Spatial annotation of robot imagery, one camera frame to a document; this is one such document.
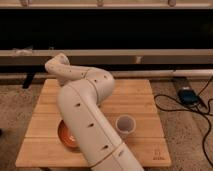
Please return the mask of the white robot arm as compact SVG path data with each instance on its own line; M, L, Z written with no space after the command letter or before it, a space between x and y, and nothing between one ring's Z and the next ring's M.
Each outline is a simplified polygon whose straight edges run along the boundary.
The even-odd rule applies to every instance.
M91 170L144 171L99 108L113 93L115 80L111 73L71 65L63 53L48 60L45 69L58 79L58 110Z

